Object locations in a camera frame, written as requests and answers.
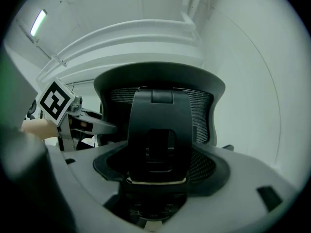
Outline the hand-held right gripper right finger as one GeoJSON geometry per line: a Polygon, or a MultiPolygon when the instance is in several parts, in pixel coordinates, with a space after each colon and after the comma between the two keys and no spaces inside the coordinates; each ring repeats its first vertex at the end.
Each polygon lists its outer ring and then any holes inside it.
{"type": "Polygon", "coordinates": [[[224,159],[230,168],[227,183],[209,197],[188,198],[183,207],[156,233],[258,233],[288,209],[298,190],[259,159],[194,144],[198,150],[224,159]],[[272,187],[282,203],[268,212],[257,189],[272,187]]]}

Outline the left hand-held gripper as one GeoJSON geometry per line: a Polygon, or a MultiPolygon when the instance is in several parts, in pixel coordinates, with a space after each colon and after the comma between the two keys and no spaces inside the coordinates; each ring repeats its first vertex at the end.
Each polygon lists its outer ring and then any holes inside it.
{"type": "Polygon", "coordinates": [[[72,131],[80,131],[87,134],[114,134],[118,127],[102,120],[83,120],[87,122],[86,128],[79,128],[80,113],[93,118],[101,118],[102,114],[88,109],[82,109],[82,97],[75,95],[63,82],[53,80],[42,91],[38,107],[41,109],[47,121],[44,139],[57,137],[61,151],[75,151],[79,137],[73,136],[72,131]]]}

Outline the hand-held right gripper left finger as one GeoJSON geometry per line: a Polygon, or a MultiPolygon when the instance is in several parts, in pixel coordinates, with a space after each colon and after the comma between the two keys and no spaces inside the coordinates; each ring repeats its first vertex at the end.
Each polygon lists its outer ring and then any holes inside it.
{"type": "Polygon", "coordinates": [[[93,168],[93,160],[125,142],[79,151],[48,145],[58,186],[71,210],[77,233],[146,233],[115,216],[104,204],[118,193],[119,183],[107,181],[93,168]]]}

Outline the black mesh office chair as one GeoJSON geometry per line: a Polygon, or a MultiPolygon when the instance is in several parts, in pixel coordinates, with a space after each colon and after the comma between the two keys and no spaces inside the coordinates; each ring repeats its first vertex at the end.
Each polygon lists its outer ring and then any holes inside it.
{"type": "Polygon", "coordinates": [[[94,87],[103,120],[117,126],[113,139],[126,142],[93,161],[97,173],[119,184],[104,204],[114,215],[144,228],[227,183],[228,163],[209,151],[225,91],[220,78],[185,64],[143,62],[104,72],[94,87]]]}

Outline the person's left forearm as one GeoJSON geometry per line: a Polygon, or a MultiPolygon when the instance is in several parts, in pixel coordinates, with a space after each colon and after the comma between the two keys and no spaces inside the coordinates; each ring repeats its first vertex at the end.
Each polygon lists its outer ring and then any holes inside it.
{"type": "Polygon", "coordinates": [[[21,129],[23,132],[36,135],[41,140],[58,136],[57,126],[48,119],[24,120],[21,129]]]}

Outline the person's left hand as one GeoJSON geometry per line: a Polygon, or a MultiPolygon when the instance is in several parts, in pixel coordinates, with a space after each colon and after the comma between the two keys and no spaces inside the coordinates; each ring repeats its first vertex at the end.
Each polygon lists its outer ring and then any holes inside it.
{"type": "Polygon", "coordinates": [[[86,128],[87,122],[81,121],[78,118],[70,117],[69,118],[69,127],[71,129],[79,129],[79,128],[86,128]]]}

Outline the person's grey t-shirt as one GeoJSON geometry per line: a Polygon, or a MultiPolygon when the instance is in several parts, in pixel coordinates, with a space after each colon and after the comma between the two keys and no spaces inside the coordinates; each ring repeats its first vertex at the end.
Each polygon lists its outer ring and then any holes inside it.
{"type": "Polygon", "coordinates": [[[21,130],[36,91],[0,52],[0,233],[75,233],[45,144],[21,130]]]}

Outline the ceiling strip light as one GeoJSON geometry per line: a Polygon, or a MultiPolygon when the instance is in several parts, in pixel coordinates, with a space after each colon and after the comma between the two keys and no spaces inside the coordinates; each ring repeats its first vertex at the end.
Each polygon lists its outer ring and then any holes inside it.
{"type": "Polygon", "coordinates": [[[37,15],[32,27],[31,27],[31,30],[30,30],[30,35],[31,36],[35,36],[40,25],[42,24],[42,22],[44,21],[45,17],[47,16],[47,11],[45,9],[42,9],[39,14],[37,15]]]}

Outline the white ceiling duct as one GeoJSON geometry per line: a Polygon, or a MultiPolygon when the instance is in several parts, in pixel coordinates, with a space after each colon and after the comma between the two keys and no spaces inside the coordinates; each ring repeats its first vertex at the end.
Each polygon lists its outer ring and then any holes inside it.
{"type": "Polygon", "coordinates": [[[36,80],[40,85],[54,77],[84,82],[116,66],[149,61],[203,66],[201,37],[185,12],[179,21],[139,19],[88,33],[53,56],[36,80]]]}

